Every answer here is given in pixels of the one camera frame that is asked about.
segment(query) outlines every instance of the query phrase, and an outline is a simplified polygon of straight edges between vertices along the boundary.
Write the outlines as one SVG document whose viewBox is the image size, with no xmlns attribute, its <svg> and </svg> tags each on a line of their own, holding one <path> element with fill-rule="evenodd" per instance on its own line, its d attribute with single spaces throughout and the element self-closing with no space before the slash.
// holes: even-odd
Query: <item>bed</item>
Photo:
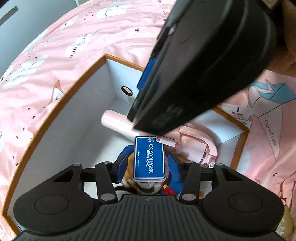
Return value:
<svg viewBox="0 0 296 241">
<path fill-rule="evenodd" d="M 117 152 L 109 150 L 105 155 L 91 156 L 90 149 L 96 148 L 93 143 L 102 141 L 97 139 L 96 135 L 89 138 L 89 142 L 76 140 L 75 137 L 80 136 L 79 133 L 88 131 L 85 133 L 87 136 L 92 136 L 93 133 L 108 136 L 104 139 L 104 143 L 106 146 L 112 143 L 117 151 L 132 144 L 118 133 L 104 133 L 106 130 L 97 125 L 99 116 L 107 106 L 121 114 L 127 114 L 134 97 L 122 95 L 115 86 L 131 86 L 134 96 L 137 94 L 136 83 L 143 67 L 147 64 L 157 35 L 173 3 L 173 0 L 88 1 L 44 30 L 4 73 L 0 79 L 1 99 L 6 100 L 1 102 L 0 108 L 0 209 L 2 210 L 0 239 L 2 241 L 13 239 L 17 233 L 12 229 L 15 227 L 13 220 L 7 218 L 11 210 L 6 204 L 13 199 L 11 190 L 16 189 L 11 182 L 16 179 L 21 180 L 21 173 L 26 170 L 23 160 L 30 157 L 36 148 L 39 148 L 39 151 L 34 153 L 34 159 L 38 161 L 42 160 L 43 156 L 49 155 L 51 148 L 63 148 L 65 140 L 68 142 L 75 140 L 73 141 L 75 145 L 77 143 L 86 145 L 88 148 L 84 152 L 76 153 L 74 144 L 72 149 L 67 150 L 69 155 L 72 155 L 68 163 L 70 165 L 77 159 L 96 158 L 98 161 L 104 161 L 106 158 L 112 159 L 118 155 Z M 122 72 L 125 73 L 124 78 L 118 76 L 118 73 Z M 91 85 L 92 88 L 88 87 L 83 92 L 86 80 L 94 83 L 99 81 L 100 85 Z M 289 121 L 273 118 L 281 114 L 288 116 L 288 111 L 294 106 L 296 84 L 293 81 L 295 82 L 293 78 L 266 71 L 248 89 L 233 96 L 227 100 L 227 103 L 248 106 L 255 111 L 252 128 L 250 132 L 244 131 L 246 135 L 240 142 L 240 155 L 235 169 L 276 193 L 290 208 L 295 220 L 296 211 L 292 200 L 293 195 L 295 196 L 296 162 L 290 160 L 295 156 L 292 147 L 296 140 L 294 127 L 296 125 L 292 117 Z M 285 89 L 283 93 L 286 98 L 281 98 L 277 106 L 271 104 L 274 108 L 269 111 L 266 111 L 264 103 L 258 106 L 258 102 L 254 100 L 256 96 L 258 99 L 260 97 L 267 99 L 264 94 L 269 94 L 269 100 L 272 101 L 272 97 L 276 93 L 279 94 L 280 88 Z M 67 96 L 73 96 L 78 89 L 80 95 L 78 93 L 75 95 L 74 102 Z M 110 94 L 107 91 L 109 89 L 114 89 L 114 92 Z M 90 91 L 92 96 L 95 96 L 96 92 L 105 93 L 105 96 L 88 99 Z M 72 108 L 63 110 L 63 106 L 68 102 L 71 104 L 71 101 L 74 103 Z M 80 104 L 89 106 L 89 109 L 82 109 L 82 112 L 73 111 L 75 106 Z M 273 115 L 264 119 L 262 116 L 268 113 Z M 58 114 L 64 118 L 55 118 Z M 50 127 L 45 128 L 46 123 L 50 123 Z M 275 126 L 273 141 L 268 138 L 265 123 Z M 48 128 L 53 128 L 54 125 L 65 128 L 67 134 L 76 128 L 77 133 L 69 134 L 67 139 L 62 132 L 55 133 L 54 136 L 50 136 L 49 132 L 44 135 Z M 42 146 L 40 141 L 44 141 L 45 138 L 53 139 L 54 145 Z M 280 147 L 275 148 L 276 145 L 272 146 L 271 142 L 276 142 L 277 147 Z M 40 183 L 45 177 L 42 173 L 38 173 L 38 169 L 32 168 L 34 166 L 32 163 L 30 174 L 34 175 L 35 182 Z M 84 167 L 91 167 L 94 163 L 86 161 L 85 165 Z M 51 166 L 52 173 L 47 174 L 51 176 L 61 168 L 61 166 L 55 168 Z M 18 190 L 25 192 L 28 186 L 22 186 L 20 181 Z"/>
</svg>

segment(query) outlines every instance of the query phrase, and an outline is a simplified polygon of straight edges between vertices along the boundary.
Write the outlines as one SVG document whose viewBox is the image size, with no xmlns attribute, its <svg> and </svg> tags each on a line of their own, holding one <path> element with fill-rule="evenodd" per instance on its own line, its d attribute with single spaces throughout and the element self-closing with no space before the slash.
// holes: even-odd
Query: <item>metal screw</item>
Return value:
<svg viewBox="0 0 296 241">
<path fill-rule="evenodd" d="M 214 162 L 209 163 L 209 168 L 214 168 L 214 165 L 215 165 Z"/>
<path fill-rule="evenodd" d="M 168 35 L 173 34 L 175 30 L 176 30 L 176 24 L 174 24 L 174 25 L 170 28 L 170 30 L 169 30 L 169 32 L 168 32 Z"/>
<path fill-rule="evenodd" d="M 196 196 L 192 193 L 185 193 L 182 195 L 182 199 L 185 201 L 193 201 L 196 199 Z"/>
<path fill-rule="evenodd" d="M 100 198 L 104 201 L 111 201 L 111 200 L 115 199 L 115 196 L 112 193 L 104 193 L 100 196 Z"/>
</svg>

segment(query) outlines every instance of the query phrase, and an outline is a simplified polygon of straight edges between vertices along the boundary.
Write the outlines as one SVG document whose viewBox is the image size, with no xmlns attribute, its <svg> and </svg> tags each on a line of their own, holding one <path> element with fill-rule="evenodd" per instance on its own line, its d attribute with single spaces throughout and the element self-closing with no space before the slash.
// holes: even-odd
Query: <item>storage box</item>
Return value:
<svg viewBox="0 0 296 241">
<path fill-rule="evenodd" d="M 101 116 L 110 109 L 126 115 L 138 89 L 143 69 L 124 60 L 105 55 L 90 67 L 65 93 L 44 121 L 13 177 L 3 209 L 12 230 L 20 230 L 13 216 L 17 198 L 73 163 L 84 168 L 103 161 L 115 161 L 133 141 L 103 127 Z M 187 126 L 208 134 L 218 149 L 216 162 L 236 169 L 248 128 L 215 107 Z M 210 185 L 202 185 L 203 192 Z M 96 197 L 95 183 L 85 183 L 85 191 Z"/>
</svg>

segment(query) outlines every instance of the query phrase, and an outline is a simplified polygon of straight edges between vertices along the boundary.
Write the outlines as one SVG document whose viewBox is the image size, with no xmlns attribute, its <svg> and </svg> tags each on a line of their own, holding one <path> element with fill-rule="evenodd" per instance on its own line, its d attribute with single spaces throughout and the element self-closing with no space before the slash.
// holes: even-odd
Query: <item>blue cloth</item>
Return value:
<svg viewBox="0 0 296 241">
<path fill-rule="evenodd" d="M 171 173 L 168 186 L 178 195 L 182 191 L 184 183 L 180 182 L 181 175 L 179 172 L 179 167 L 171 155 L 168 155 L 168 167 Z"/>
<path fill-rule="evenodd" d="M 141 90 L 144 87 L 144 84 L 146 82 L 146 80 L 148 79 L 148 76 L 152 70 L 153 65 L 155 64 L 156 59 L 152 59 L 149 61 L 149 63 L 147 64 L 138 84 L 137 84 L 137 88 L 139 90 Z"/>
<path fill-rule="evenodd" d="M 116 173 L 116 177 L 117 177 L 117 182 L 120 183 L 123 179 L 123 176 L 126 172 L 126 169 L 128 167 L 128 157 L 130 154 L 133 153 L 133 145 L 129 145 L 127 147 L 125 147 L 122 152 L 118 155 L 117 159 L 121 156 L 121 155 L 127 155 L 122 161 L 121 163 L 119 163 L 118 167 L 117 167 L 117 173 Z"/>
</svg>

